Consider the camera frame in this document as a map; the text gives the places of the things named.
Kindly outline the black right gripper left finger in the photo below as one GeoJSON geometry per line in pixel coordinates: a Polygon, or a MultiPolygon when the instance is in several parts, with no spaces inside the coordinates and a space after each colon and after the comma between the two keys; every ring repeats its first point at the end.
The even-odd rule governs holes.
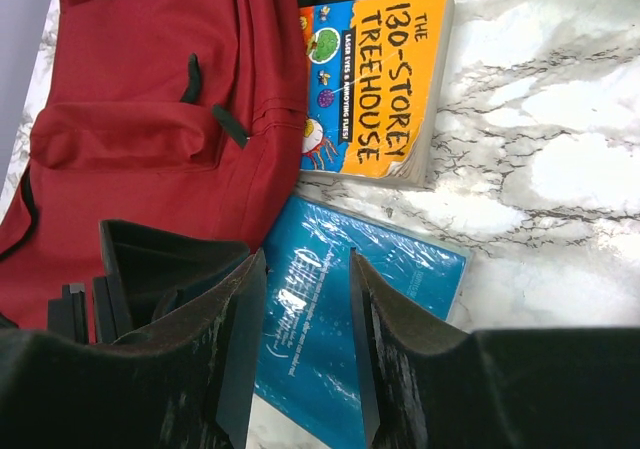
{"type": "Polygon", "coordinates": [[[262,252],[111,344],[1,333],[5,448],[242,448],[266,295],[262,252]]]}

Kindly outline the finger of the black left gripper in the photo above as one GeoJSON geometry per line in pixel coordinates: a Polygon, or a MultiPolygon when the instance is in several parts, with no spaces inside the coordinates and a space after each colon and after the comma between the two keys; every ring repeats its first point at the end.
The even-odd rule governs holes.
{"type": "Polygon", "coordinates": [[[100,224],[105,274],[93,281],[102,344],[247,344],[250,256],[241,241],[100,224]]]}

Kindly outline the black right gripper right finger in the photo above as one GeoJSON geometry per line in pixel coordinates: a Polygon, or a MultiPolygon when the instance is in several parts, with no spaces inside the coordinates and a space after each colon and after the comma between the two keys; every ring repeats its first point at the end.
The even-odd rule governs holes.
{"type": "Polygon", "coordinates": [[[479,330],[438,319],[350,256],[370,448],[635,448],[635,328],[479,330]]]}

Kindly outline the blue paperback book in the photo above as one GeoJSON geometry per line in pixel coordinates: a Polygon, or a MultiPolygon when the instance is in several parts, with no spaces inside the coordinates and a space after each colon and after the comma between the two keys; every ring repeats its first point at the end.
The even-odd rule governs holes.
{"type": "Polygon", "coordinates": [[[259,397],[331,448],[362,448],[349,288],[351,251],[445,320],[468,249],[292,196],[263,242],[267,292],[259,397]]]}

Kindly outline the red student backpack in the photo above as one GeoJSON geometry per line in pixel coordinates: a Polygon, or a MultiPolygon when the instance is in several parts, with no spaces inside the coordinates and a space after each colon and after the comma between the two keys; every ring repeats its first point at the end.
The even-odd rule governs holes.
{"type": "Polygon", "coordinates": [[[343,0],[59,0],[48,100],[1,224],[1,324],[44,329],[122,219],[257,248],[298,177],[299,10],[343,0]]]}

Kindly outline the orange treehouse storybook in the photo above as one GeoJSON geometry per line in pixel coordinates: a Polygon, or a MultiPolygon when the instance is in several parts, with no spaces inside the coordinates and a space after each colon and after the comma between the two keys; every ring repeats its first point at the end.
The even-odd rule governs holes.
{"type": "Polygon", "coordinates": [[[301,8],[309,70],[302,172],[424,182],[454,8],[454,0],[301,8]]]}

